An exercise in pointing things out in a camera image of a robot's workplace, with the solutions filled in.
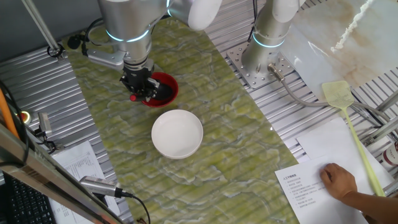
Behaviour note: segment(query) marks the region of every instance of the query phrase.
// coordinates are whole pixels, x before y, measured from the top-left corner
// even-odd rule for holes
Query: white bowl
[[[162,114],[152,127],[152,142],[170,159],[184,159],[198,150],[203,126],[191,112],[172,110]]]

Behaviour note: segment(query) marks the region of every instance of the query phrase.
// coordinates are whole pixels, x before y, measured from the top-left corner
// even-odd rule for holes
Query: keyboard
[[[15,224],[56,223],[49,198],[21,181],[4,174],[8,197],[7,220]]]

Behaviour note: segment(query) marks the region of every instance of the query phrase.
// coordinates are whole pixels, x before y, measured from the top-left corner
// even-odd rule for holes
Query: yellow fly swatter handle
[[[358,136],[356,135],[355,129],[353,124],[351,123],[351,120],[349,119],[348,113],[347,113],[347,109],[342,109],[344,114],[346,115],[347,121],[348,121],[348,125],[349,125],[349,129],[351,130],[351,134],[353,135],[354,139],[355,139],[355,143],[356,146],[358,147],[359,153],[362,157],[363,163],[365,165],[365,169],[366,172],[368,173],[368,177],[369,180],[371,182],[372,188],[374,190],[374,192],[376,193],[377,196],[381,196],[381,197],[385,197],[385,193],[383,191],[383,188],[380,185],[379,180],[377,179],[373,168],[371,166],[371,164],[368,161],[368,158],[366,157],[366,154],[362,148],[362,144],[361,141],[358,139]]]

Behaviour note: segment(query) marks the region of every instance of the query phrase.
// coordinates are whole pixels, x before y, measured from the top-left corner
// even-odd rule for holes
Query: metal mounting plate
[[[249,43],[245,42],[227,51],[227,56],[242,74],[243,80],[253,89],[260,88],[266,84],[273,82],[275,77],[270,73],[248,73],[242,65],[242,53],[248,47]],[[293,66],[285,59],[283,54],[279,52],[276,67],[283,75],[290,74],[294,71]]]

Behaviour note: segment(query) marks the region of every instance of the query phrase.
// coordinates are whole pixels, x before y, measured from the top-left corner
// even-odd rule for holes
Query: fly swatter
[[[349,90],[348,83],[346,81],[324,83],[322,84],[322,88],[329,105],[341,109],[346,115],[349,128],[355,139],[355,143],[356,146],[358,147],[359,153],[362,157],[372,188],[377,196],[385,197],[386,195],[384,194],[383,188],[381,187],[380,182],[377,179],[368,161],[368,158],[365,155],[361,141],[359,141],[358,136],[356,135],[355,129],[353,127],[353,124],[351,123],[351,120],[349,119],[347,113],[347,107],[349,107],[351,104],[354,103],[354,97],[351,94],[351,90]]]

